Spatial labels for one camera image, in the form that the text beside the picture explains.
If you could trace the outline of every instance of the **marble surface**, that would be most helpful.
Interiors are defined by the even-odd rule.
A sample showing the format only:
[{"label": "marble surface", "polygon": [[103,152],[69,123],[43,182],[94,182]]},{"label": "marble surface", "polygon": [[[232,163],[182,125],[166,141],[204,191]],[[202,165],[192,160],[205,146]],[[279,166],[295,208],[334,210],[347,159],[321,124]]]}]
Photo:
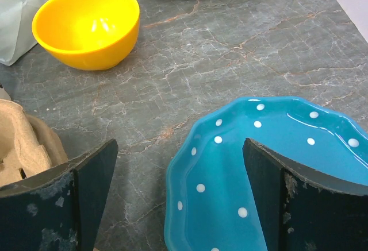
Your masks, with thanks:
[{"label": "marble surface", "polygon": [[368,129],[368,45],[335,0],[138,2],[136,48],[109,71],[68,68],[38,45],[0,66],[70,158],[117,139],[101,251],[166,250],[166,167],[192,124],[235,98],[301,96]]}]

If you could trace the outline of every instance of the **bowl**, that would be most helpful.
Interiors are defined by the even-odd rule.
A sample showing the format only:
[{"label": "bowl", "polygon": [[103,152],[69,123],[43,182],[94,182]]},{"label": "bowl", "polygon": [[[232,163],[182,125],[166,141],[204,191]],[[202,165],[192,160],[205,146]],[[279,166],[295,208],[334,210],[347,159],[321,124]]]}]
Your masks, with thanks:
[{"label": "bowl", "polygon": [[350,117],[298,97],[240,98],[197,121],[167,168],[169,251],[267,251],[244,166],[246,138],[368,186],[368,135]]},{"label": "bowl", "polygon": [[133,49],[139,15],[137,0],[49,0],[34,16],[32,32],[64,64],[103,70]]}]

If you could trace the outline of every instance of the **blue plate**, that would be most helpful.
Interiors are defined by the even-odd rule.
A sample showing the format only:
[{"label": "blue plate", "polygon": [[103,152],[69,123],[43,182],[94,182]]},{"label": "blue plate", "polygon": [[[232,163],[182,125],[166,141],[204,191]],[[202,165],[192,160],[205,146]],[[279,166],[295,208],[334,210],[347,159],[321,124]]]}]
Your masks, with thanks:
[{"label": "blue plate", "polygon": [[266,251],[242,147],[253,138],[368,186],[367,134],[348,116],[296,97],[241,98],[201,118],[168,166],[170,251]]}]

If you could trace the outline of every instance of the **white plastic bag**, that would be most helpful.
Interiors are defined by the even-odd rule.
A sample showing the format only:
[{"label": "white plastic bag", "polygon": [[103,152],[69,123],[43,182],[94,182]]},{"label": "white plastic bag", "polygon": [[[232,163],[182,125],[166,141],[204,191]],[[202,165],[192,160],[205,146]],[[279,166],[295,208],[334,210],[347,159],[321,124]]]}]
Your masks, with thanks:
[{"label": "white plastic bag", "polygon": [[13,64],[36,44],[32,20],[46,1],[0,0],[0,63]]}]

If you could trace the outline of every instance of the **yellow bowl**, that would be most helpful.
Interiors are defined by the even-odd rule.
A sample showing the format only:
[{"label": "yellow bowl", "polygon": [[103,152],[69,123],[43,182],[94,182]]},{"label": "yellow bowl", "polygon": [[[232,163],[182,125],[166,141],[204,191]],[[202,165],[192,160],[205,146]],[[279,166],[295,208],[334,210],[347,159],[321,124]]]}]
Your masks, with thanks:
[{"label": "yellow bowl", "polygon": [[34,16],[32,32],[66,65],[103,70],[133,49],[139,14],[137,0],[49,0]]}]

